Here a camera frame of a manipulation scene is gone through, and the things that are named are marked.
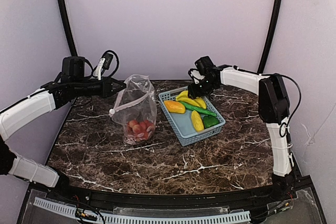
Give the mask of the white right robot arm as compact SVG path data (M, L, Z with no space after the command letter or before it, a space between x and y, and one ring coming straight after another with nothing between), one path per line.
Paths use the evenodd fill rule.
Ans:
M290 137L290 100L284 83L286 76L278 73L262 74L238 66L216 66L210 57L199 58L195 68L188 71L193 82L188 86L190 98L209 96L221 86L231 86L258 96L258 113L266 123L274 158L273 174L288 176L294 167Z

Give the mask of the clear zip top bag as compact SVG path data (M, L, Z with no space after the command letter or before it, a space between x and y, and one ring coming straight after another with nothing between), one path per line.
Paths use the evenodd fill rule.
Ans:
M127 87L118 93L109 115L113 122L122 126L123 141L125 126L131 120L149 120L155 123L157 117L155 88L149 76L133 74L124 83Z

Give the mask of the yellow corn cob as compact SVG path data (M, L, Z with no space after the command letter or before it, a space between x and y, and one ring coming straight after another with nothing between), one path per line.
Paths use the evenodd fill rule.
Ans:
M194 127L195 131L200 132L200 131L203 131L205 129L202 117L195 110L192 111L192 113L191 113L191 121L192 121L192 124L193 124L193 127Z

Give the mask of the green cucumber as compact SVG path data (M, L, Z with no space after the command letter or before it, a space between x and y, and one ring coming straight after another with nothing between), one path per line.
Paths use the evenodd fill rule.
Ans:
M183 104L187 110L196 111L196 112L201 113L201 114L217 117L217 114L215 112L210 111L210 110L207 110L207 109L195 106L195 105L191 105L191 104L183 102L183 101L180 101L180 103Z

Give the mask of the yellow banana bunch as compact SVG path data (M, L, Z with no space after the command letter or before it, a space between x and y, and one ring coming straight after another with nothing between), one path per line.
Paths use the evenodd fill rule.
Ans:
M196 99L191 99L188 97L188 91L187 90L184 90L182 91L179 95L176 96L175 98L176 101L178 102L186 102L190 105L193 105L193 106L198 106L202 109L206 109L206 103L205 101L202 99L202 98L196 98Z

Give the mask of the red lychee bunch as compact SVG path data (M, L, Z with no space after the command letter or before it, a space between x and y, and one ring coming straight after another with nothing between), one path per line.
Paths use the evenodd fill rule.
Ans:
M125 126L124 141L129 145L137 145L147 141L155 131L155 123L149 120L131 120Z

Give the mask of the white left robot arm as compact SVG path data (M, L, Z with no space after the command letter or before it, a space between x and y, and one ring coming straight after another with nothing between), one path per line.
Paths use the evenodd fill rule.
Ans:
M85 66L90 65L90 62L85 57L66 57L62 61L62 70L54 81L1 110L1 175L13 175L49 188L67 181L67 177L61 172L15 153L6 142L33 120L58 110L77 97L109 98L124 90L126 84L113 77L116 69L104 76L113 60L117 66L120 64L114 51L104 52L98 65L90 66L91 73L85 76Z

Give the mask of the light blue plastic basket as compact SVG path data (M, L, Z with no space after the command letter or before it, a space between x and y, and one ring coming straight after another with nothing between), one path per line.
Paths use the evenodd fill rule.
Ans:
M167 110L164 104L164 101L166 100L175 101L175 97L184 90L187 90L187 86L173 89L170 91L161 92L159 93L158 97L159 97L162 111L164 115L166 116L167 120L169 121L180 144L182 146L187 146L187 145L194 144L196 142L199 142L200 140L204 140L208 137L218 134L222 130L222 127L224 126L226 121L207 97L202 97L202 99L204 99L206 103L207 109L214 112L216 114L216 118L219 120L219 123L215 126L212 126L203 131L197 132L194 129L193 124L192 124L192 120L191 120L192 112L190 110L186 110L184 114L170 113Z

